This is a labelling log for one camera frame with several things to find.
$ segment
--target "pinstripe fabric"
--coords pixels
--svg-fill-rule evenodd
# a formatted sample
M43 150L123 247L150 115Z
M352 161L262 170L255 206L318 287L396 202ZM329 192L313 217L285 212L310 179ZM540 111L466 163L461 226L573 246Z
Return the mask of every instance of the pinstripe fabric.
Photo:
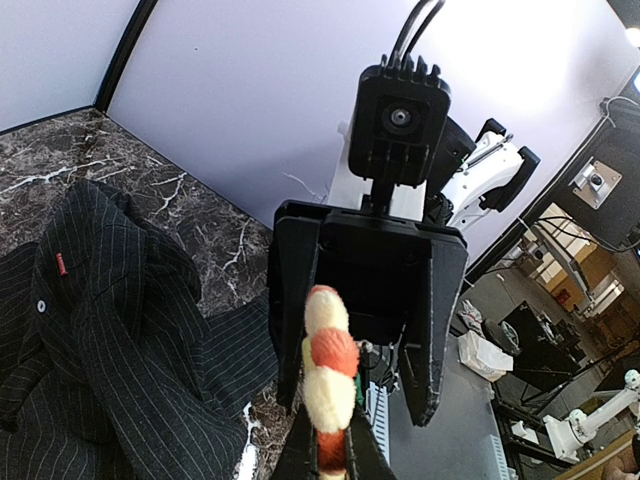
M0 478L231 478L239 413L277 368L268 306L204 319L199 296L129 196L75 184L0 259Z

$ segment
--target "red tag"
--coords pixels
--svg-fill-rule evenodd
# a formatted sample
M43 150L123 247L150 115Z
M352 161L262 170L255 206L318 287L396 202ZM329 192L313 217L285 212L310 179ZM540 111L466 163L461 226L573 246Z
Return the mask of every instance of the red tag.
M58 268L60 269L60 276L65 276L67 275L67 269L64 268L64 260L62 260L62 254L58 253L56 255L56 258L58 259Z

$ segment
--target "ceiling light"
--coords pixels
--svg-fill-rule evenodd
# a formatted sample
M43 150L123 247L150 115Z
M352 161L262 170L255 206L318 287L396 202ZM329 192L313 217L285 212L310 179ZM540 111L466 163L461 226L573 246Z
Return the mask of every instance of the ceiling light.
M631 45L636 48L640 48L640 28L627 28L627 38L631 42Z

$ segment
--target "camera lens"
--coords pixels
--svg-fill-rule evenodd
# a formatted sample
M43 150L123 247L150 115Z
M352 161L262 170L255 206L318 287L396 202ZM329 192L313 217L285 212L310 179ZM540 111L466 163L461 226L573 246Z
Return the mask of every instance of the camera lens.
M396 108L391 112L391 123L396 127L405 127L411 122L411 114L404 108Z

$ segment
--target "plush toy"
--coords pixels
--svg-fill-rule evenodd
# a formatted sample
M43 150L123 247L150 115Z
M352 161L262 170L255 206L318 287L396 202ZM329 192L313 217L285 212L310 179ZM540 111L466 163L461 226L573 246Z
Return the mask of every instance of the plush toy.
M359 350L349 334L349 316L338 293L315 286L305 310L304 404L318 436L318 467L323 480L343 480L345 430L356 402L354 377Z

